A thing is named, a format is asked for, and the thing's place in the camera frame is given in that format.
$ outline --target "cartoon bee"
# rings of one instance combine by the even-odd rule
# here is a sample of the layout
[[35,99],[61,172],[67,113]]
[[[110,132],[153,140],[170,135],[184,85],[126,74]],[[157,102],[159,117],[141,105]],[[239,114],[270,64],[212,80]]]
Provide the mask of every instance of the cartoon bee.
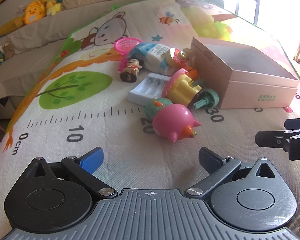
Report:
[[159,18],[160,19],[160,23],[170,25],[173,22],[176,22],[176,23],[180,22],[179,19],[174,19],[173,17],[174,17],[174,14],[171,14],[170,12],[166,12],[166,16],[165,17]]

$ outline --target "cartoon tree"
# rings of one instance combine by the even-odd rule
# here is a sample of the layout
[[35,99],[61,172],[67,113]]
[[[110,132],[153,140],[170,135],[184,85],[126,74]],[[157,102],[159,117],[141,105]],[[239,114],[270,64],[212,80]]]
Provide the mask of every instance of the cartoon tree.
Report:
[[104,73],[79,71],[58,78],[36,97],[43,109],[59,109],[94,96],[111,83],[112,77]]
[[54,62],[60,62],[65,57],[77,52],[81,48],[81,41],[75,41],[74,38],[69,38],[63,46],[60,54],[55,58]]

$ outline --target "pivot bolt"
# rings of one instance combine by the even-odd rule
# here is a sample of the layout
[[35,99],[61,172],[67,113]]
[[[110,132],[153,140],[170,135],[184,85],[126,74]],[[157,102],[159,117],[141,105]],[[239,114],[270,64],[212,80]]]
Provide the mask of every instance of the pivot bolt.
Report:
[[114,190],[112,188],[102,188],[99,190],[99,194],[103,196],[111,196],[114,194]]
[[197,187],[192,187],[187,190],[187,193],[191,196],[200,196],[203,193],[203,191],[202,189],[199,189]]

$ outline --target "yellow plush toy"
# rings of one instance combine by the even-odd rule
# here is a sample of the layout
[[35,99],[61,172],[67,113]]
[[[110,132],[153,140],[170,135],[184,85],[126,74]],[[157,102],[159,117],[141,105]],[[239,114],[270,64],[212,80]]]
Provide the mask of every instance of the yellow plush toy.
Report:
[[61,8],[61,3],[56,3],[55,5],[51,6],[48,10],[47,10],[47,15],[55,15],[57,12],[62,11]]
[[40,0],[31,2],[25,11],[23,22],[27,25],[46,16],[46,8]]
[[57,3],[55,0],[41,0],[41,2],[46,4],[47,10]]

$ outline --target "black gripper pad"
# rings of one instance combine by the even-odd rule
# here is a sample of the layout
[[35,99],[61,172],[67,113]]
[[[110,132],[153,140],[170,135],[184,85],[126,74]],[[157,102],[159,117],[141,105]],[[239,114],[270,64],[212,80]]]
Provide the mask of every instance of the black gripper pad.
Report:
[[230,228],[216,219],[202,200],[182,196],[177,189],[124,189],[101,200],[91,215],[62,232],[34,234],[14,229],[5,240],[198,240],[298,239],[287,228],[253,234]]

